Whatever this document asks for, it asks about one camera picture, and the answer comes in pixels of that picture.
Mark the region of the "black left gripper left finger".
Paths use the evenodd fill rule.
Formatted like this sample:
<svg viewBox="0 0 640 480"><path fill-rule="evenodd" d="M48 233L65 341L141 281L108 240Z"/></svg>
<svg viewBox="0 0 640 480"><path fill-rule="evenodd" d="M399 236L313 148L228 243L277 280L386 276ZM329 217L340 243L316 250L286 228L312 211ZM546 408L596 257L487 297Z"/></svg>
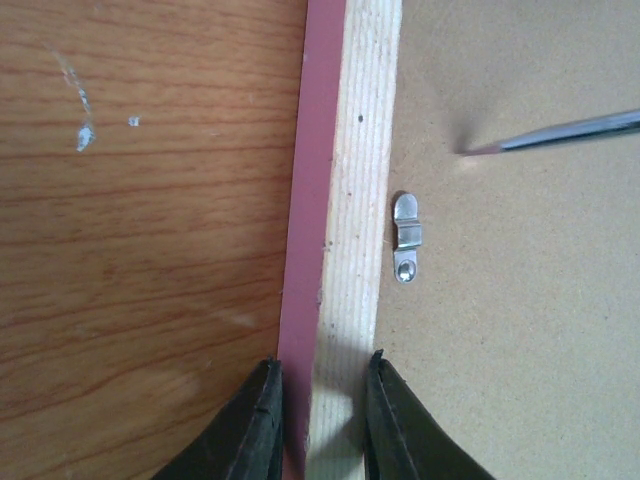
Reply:
<svg viewBox="0 0 640 480"><path fill-rule="evenodd" d="M262 360L198 437L156 479L280 479L283 470L283 372Z"/></svg>

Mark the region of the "red blue screwdriver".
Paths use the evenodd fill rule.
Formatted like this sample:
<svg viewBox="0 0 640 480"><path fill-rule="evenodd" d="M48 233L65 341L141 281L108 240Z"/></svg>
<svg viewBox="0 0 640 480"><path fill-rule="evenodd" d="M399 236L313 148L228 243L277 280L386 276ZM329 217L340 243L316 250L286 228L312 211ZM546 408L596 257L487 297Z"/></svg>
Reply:
<svg viewBox="0 0 640 480"><path fill-rule="evenodd" d="M487 145L467 148L462 156L495 155L554 147L584 141L604 140L639 133L639 110L556 124Z"/></svg>

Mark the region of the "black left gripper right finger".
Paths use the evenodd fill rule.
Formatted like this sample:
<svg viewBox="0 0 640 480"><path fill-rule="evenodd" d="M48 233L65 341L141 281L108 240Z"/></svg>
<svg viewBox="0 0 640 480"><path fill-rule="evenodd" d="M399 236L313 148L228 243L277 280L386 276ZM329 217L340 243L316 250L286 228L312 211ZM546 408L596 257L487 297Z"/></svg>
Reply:
<svg viewBox="0 0 640 480"><path fill-rule="evenodd" d="M366 372L365 468L368 479L490 479L456 444L376 351Z"/></svg>

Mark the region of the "pink wooden photo frame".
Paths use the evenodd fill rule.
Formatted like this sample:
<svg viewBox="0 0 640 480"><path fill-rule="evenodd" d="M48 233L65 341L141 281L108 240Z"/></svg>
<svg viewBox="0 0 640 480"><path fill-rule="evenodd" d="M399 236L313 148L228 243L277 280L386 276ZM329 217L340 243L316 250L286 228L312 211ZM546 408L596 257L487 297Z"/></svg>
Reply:
<svg viewBox="0 0 640 480"><path fill-rule="evenodd" d="M638 105L635 1L309 4L286 478L366 477L376 350L497 479L638 477L638 137L460 154ZM422 226L408 284L403 192Z"/></svg>

